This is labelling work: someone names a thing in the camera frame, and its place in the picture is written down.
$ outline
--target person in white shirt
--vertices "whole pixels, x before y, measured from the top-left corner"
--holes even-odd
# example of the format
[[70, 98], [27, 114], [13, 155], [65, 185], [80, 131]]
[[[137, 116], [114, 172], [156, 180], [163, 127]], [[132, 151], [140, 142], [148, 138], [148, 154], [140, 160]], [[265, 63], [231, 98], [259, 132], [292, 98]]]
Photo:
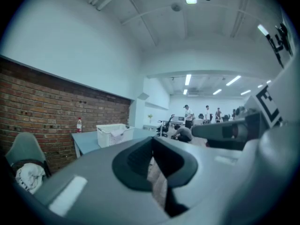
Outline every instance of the person in white shirt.
[[189, 109], [188, 105], [185, 105], [184, 108], [186, 109], [186, 127], [191, 128], [193, 125], [193, 111]]
[[210, 107], [208, 105], [206, 106], [205, 122], [210, 123]]

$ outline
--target person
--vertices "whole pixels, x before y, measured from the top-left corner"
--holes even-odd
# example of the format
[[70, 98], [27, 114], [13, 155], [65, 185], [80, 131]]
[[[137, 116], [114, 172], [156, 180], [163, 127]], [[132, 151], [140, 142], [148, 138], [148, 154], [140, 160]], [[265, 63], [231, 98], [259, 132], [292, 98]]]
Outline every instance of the person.
[[210, 123], [210, 107], [206, 105], [205, 122]]
[[232, 120], [234, 120], [234, 118], [235, 118], [235, 109], [232, 112]]
[[220, 108], [218, 107], [217, 108], [217, 111], [216, 111], [216, 122], [220, 122], [220, 119], [221, 119], [221, 111], [220, 111]]
[[193, 116], [194, 116], [194, 113], [192, 111], [192, 109], [190, 109], [188, 107], [188, 105], [185, 105], [184, 108], [186, 109], [186, 127], [187, 128], [191, 128], [192, 125], [193, 125]]
[[175, 125], [174, 128], [176, 130], [176, 133], [172, 136], [173, 138], [175, 138], [179, 134], [178, 141], [185, 143], [192, 141], [192, 132], [189, 128], [181, 127], [180, 125]]

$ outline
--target white sticker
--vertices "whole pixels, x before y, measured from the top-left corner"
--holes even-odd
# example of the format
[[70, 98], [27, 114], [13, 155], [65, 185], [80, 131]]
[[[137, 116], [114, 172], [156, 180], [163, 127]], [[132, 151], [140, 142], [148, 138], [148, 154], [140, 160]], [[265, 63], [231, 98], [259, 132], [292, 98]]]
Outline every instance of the white sticker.
[[238, 161], [238, 159], [232, 158], [232, 157], [216, 156], [215, 161], [234, 166], [236, 164], [236, 162]]
[[281, 120], [279, 110], [268, 92], [268, 86], [265, 86], [255, 96], [257, 104], [259, 105], [264, 118], [266, 119], [270, 128], [272, 128], [278, 121]]

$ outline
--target white plastic basket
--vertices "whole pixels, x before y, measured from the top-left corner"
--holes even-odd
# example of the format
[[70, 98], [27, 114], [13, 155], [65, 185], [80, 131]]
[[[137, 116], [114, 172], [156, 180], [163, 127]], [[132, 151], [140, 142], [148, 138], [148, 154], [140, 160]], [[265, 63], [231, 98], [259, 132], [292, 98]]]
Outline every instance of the white plastic basket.
[[[133, 139], [134, 127], [126, 128], [125, 124], [97, 125], [98, 145], [101, 148], [109, 147]], [[114, 130], [125, 130], [123, 135], [114, 137], [111, 132]]]

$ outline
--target plastic bottle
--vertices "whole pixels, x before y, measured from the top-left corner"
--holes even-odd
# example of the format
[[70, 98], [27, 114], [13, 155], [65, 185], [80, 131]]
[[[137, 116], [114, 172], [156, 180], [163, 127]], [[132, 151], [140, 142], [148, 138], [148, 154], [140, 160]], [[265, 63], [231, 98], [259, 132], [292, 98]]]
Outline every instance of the plastic bottle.
[[82, 133], [83, 132], [83, 123], [81, 122], [81, 118], [78, 118], [78, 121], [77, 121], [77, 132], [78, 133]]

